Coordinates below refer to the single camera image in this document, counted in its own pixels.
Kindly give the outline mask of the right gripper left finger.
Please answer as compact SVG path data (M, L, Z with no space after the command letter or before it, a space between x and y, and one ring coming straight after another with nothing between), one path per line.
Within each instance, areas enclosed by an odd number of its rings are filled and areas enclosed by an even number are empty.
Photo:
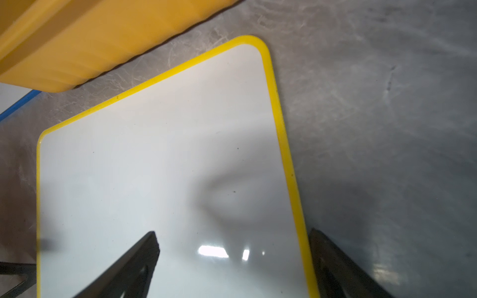
M146 233L78 298L146 298L160 256L155 232Z

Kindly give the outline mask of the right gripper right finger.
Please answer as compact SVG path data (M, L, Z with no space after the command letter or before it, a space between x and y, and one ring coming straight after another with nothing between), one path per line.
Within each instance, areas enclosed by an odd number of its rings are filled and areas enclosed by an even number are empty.
M312 229L309 244L322 298L392 298L322 231Z

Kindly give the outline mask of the yellow-framed whiteboard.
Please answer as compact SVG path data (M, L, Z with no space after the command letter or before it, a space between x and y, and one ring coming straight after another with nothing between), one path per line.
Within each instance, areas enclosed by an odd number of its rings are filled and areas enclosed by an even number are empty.
M70 298L146 233L152 298L317 298L272 58L240 36L37 142L37 295Z

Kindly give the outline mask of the blue-framed whiteboard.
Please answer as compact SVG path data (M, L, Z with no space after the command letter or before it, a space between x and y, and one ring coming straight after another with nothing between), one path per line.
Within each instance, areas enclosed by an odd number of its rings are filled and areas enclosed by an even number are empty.
M8 116L17 111L40 93L41 92L38 90L1 83L0 121L5 120Z

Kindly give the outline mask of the yellow plastic storage box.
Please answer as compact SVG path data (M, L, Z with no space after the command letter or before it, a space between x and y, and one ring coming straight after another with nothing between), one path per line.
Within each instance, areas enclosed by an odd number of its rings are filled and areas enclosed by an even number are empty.
M1 82L68 91L232 1L2 1Z

